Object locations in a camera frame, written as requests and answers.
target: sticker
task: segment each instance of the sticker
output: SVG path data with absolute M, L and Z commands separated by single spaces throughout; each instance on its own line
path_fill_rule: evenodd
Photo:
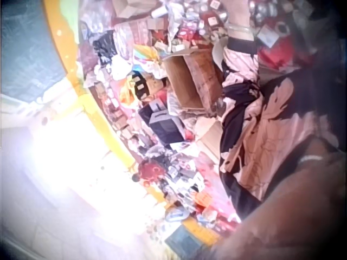
M 210 17 L 208 18 L 208 23 L 210 26 L 216 26 L 218 25 L 218 20 L 216 17 Z
M 274 46 L 279 37 L 280 36 L 267 25 L 264 25 L 258 33 L 258 39 L 269 48 Z
M 216 1 L 216 0 L 212 0 L 211 5 L 210 5 L 213 9 L 218 9 L 221 6 L 221 2 Z

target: patterned clothing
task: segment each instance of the patterned clothing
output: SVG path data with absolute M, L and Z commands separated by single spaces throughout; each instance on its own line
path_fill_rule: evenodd
M 298 70 L 260 88 L 253 41 L 229 38 L 222 68 L 220 177 L 244 219 L 293 172 L 289 158 L 300 156 L 310 137 L 345 150 L 345 94 L 338 94 L 345 89 L 326 68 Z

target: bracelet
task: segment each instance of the bracelet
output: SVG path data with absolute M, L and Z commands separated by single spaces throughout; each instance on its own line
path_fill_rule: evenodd
M 231 29 L 233 31 L 240 31 L 242 33 L 253 34 L 251 27 L 240 26 L 229 22 L 226 23 L 226 27 L 227 29 Z
M 306 155 L 304 157 L 302 157 L 300 160 L 299 160 L 299 163 L 304 163 L 306 161 L 321 161 L 323 159 L 322 156 L 318 156 L 318 155 Z

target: plastic bag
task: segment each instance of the plastic bag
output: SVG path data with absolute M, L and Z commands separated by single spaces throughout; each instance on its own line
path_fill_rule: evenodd
M 84 21 L 92 33 L 102 33 L 112 30 L 116 17 L 112 1 L 109 0 L 81 0 L 79 17 Z
M 153 74 L 156 79 L 160 80 L 167 77 L 165 67 L 154 47 L 135 44 L 132 60 L 134 64 L 140 65 L 145 72 Z
M 122 80 L 131 72 L 132 64 L 129 64 L 120 55 L 112 58 L 112 77 L 114 80 Z

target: clutter pile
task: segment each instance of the clutter pile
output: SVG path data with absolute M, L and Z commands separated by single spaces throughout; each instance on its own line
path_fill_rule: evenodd
M 249 2 L 253 26 L 248 29 L 259 42 L 260 62 L 267 67 L 288 72 L 310 61 L 314 50 L 302 29 L 312 11 L 303 2 Z M 132 151 L 144 159 L 169 158 L 170 163 L 162 165 L 167 176 L 162 191 L 169 194 L 165 189 L 170 187 L 186 210 L 197 212 L 201 223 L 206 218 L 213 223 L 215 212 L 207 212 L 218 195 L 205 181 L 208 175 L 218 178 L 218 170 L 202 174 L 191 165 L 194 170 L 187 170 L 175 163 L 175 157 L 185 154 L 180 160 L 194 161 L 187 154 L 198 158 L 203 152 L 212 160 L 211 168 L 218 168 L 219 116 L 225 104 L 223 75 L 213 62 L 212 48 L 235 25 L 227 22 L 228 14 L 218 0 L 95 3 L 83 0 L 80 4 L 78 61 L 84 88 L 97 93 L 111 126 Z M 226 218 L 233 216 L 229 199 L 221 200 L 228 203 L 213 210 Z M 199 211 L 196 205 L 201 204 Z

